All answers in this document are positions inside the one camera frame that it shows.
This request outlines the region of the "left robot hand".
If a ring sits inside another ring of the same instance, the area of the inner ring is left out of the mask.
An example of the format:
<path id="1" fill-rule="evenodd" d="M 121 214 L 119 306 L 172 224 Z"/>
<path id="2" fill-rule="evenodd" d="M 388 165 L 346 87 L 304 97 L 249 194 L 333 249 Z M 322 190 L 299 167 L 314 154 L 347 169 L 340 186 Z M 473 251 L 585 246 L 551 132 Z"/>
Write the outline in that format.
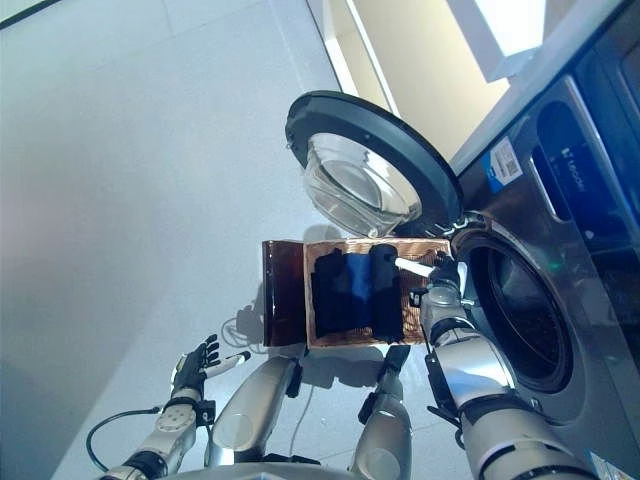
<path id="1" fill-rule="evenodd" d="M 246 363 L 250 358 L 251 352 L 247 350 L 221 358 L 218 336 L 212 334 L 199 343 L 194 350 L 179 358 L 172 373 L 171 397 L 182 396 L 186 391 L 193 391 L 197 393 L 199 399 L 203 399 L 206 380 L 220 376 Z"/>

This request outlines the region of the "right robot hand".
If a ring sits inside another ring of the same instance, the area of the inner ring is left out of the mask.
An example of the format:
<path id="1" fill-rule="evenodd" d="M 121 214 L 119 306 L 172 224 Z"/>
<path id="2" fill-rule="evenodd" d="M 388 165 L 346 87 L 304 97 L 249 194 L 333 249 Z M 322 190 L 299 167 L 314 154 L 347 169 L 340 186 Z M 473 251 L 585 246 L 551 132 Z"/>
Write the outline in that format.
<path id="1" fill-rule="evenodd" d="M 425 278 L 429 284 L 448 284 L 458 290 L 463 286 L 458 263 L 450 255 L 441 251 L 432 258 L 431 265 L 401 257 L 395 258 L 394 265 L 401 270 Z"/>

